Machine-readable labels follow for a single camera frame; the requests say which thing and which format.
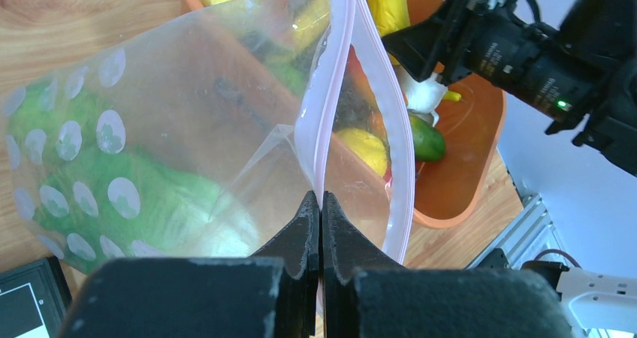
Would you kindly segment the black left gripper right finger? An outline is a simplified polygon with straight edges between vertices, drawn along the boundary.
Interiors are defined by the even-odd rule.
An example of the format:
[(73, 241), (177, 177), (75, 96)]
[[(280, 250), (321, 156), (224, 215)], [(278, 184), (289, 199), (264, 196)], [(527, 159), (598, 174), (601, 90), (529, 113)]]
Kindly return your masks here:
[(325, 192), (322, 288), (327, 337), (571, 337), (542, 271), (409, 269), (371, 243)]

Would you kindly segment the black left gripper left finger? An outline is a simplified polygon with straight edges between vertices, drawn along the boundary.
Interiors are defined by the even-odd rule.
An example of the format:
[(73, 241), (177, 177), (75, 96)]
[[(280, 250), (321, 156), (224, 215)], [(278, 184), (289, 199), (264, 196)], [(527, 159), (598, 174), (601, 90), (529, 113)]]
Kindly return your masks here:
[(61, 337), (308, 337), (315, 333), (320, 209), (245, 258), (117, 258), (90, 274)]

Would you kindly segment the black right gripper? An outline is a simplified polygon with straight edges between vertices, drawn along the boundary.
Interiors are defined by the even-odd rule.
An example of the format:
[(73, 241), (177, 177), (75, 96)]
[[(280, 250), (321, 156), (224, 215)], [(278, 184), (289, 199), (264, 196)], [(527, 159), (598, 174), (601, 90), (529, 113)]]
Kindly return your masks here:
[[(534, 12), (535, 0), (526, 0)], [(382, 38), (418, 82), (441, 64), (445, 86), (476, 74), (556, 122), (578, 122), (592, 106), (594, 69), (571, 56), (558, 33), (535, 17), (515, 15), (517, 0), (445, 0), (426, 20)]]

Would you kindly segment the orange plastic basket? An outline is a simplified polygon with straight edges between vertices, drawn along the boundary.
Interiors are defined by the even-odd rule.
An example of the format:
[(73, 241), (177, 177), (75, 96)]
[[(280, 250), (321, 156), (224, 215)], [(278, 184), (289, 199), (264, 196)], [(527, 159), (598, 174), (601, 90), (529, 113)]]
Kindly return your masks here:
[(439, 162), (416, 165), (420, 176), (413, 220), (428, 228), (451, 228), (469, 218), (479, 202), (506, 111), (503, 92), (476, 75), (450, 89), (463, 100), (444, 102), (438, 109), (447, 153)]

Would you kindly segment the clear zip top bag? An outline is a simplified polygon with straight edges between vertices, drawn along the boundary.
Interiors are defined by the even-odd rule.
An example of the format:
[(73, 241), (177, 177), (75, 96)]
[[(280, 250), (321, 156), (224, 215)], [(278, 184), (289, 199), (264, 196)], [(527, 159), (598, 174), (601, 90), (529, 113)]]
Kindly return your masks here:
[[(5, 93), (2, 200), (40, 243), (14, 203), (3, 109), (16, 89), (49, 77), (68, 99), (85, 88), (109, 101), (129, 141), (162, 164), (217, 182), (251, 214), (258, 248), (307, 192), (320, 208), (331, 192), (359, 231), (403, 261), (414, 203), (411, 130), (365, 0), (224, 2)], [(383, 177), (337, 137), (344, 128), (382, 140)]]

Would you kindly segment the green toy lettuce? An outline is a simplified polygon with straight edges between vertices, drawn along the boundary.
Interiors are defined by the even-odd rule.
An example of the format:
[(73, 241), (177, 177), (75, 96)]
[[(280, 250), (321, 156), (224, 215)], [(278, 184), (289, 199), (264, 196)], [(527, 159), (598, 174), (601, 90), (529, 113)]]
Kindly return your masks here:
[(251, 214), (217, 182), (162, 164), (128, 139), (115, 107), (49, 77), (4, 106), (19, 217), (57, 257), (91, 268), (130, 256), (253, 253)]

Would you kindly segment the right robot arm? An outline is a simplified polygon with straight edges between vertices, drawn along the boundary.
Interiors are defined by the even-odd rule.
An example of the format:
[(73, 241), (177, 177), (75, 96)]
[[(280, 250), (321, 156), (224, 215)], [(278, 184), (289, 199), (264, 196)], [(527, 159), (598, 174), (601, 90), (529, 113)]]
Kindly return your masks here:
[(382, 42), (414, 80), (476, 74), (635, 175), (636, 0), (575, 0), (558, 28), (536, 0), (445, 0)]

